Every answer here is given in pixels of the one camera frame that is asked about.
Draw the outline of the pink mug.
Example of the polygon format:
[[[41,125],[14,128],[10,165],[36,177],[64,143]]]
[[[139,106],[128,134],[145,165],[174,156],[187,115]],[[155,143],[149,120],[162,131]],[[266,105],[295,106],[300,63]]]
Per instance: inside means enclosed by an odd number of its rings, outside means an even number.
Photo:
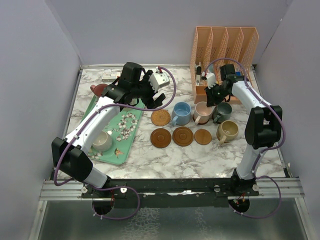
[[[207,103],[205,101],[198,102],[195,105],[194,113],[193,113],[193,120],[194,123],[197,125],[197,123],[203,123],[208,120],[210,120],[210,117],[213,112],[213,107],[207,107]]]

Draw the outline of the grey mug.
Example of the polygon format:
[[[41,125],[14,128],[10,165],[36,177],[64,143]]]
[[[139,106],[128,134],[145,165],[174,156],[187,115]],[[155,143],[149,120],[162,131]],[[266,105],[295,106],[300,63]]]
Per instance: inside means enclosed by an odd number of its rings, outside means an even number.
[[[222,122],[229,120],[233,109],[227,102],[221,102],[215,106],[212,112],[212,120],[215,124],[221,124]]]

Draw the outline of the woven rattan coaster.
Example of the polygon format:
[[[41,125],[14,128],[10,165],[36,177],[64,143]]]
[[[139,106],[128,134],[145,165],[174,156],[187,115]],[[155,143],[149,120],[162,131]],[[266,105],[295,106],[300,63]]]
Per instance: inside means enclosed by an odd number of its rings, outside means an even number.
[[[151,122],[159,127],[167,125],[171,120],[171,115],[167,110],[160,109],[151,114]]]

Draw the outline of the blue mug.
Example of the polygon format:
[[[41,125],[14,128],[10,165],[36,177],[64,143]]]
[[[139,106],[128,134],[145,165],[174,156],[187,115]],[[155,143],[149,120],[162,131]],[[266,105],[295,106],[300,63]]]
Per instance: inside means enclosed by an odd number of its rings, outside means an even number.
[[[174,105],[171,115],[172,126],[184,126],[191,120],[192,108],[187,102],[178,102]]]

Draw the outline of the tan mug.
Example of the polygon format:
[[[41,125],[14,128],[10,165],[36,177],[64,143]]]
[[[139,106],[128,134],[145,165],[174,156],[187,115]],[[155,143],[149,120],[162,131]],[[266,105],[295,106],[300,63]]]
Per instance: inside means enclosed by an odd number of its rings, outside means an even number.
[[[231,120],[223,121],[216,131],[216,137],[219,140],[219,145],[230,143],[239,135],[238,125]]]

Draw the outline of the brown ringed wooden coaster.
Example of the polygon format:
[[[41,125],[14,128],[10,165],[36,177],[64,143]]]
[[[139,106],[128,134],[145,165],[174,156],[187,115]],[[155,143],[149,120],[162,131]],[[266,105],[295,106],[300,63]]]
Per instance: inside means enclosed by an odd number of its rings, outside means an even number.
[[[155,129],[150,135],[150,141],[156,148],[166,148],[171,143],[171,133],[164,128]]]

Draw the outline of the dark walnut coaster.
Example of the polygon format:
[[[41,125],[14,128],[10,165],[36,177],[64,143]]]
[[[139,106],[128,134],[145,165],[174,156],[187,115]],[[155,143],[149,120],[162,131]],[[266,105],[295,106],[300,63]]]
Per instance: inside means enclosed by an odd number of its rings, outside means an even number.
[[[209,122],[209,120],[206,121],[206,122],[198,122],[197,125],[205,125],[205,124],[207,124],[208,122]]]

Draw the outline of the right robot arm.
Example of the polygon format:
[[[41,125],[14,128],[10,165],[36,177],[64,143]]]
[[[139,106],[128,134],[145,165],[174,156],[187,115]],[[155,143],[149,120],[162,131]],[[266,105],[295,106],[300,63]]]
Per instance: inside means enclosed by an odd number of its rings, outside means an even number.
[[[271,105],[253,88],[245,75],[237,75],[233,64],[220,67],[222,83],[218,84],[214,73],[203,72],[202,79],[207,81],[204,89],[209,107],[216,106],[234,96],[240,100],[249,117],[244,131],[247,146],[238,167],[233,171],[229,189],[240,196],[250,189],[256,181],[256,172],[265,153],[274,144],[284,139],[282,129],[283,110],[279,105]]]

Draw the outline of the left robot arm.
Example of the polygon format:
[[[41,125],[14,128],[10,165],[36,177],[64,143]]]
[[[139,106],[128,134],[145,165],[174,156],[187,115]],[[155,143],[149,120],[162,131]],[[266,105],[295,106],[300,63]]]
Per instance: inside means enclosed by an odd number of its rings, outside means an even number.
[[[93,186],[97,196],[106,197],[111,190],[109,177],[96,169],[88,157],[88,152],[104,127],[124,108],[129,108],[133,99],[142,101],[147,109],[162,105],[165,95],[156,99],[160,88],[170,83],[168,75],[158,68],[148,70],[137,63],[127,62],[120,77],[107,84],[97,103],[85,119],[64,138],[56,137],[51,144],[53,165],[72,179]]]

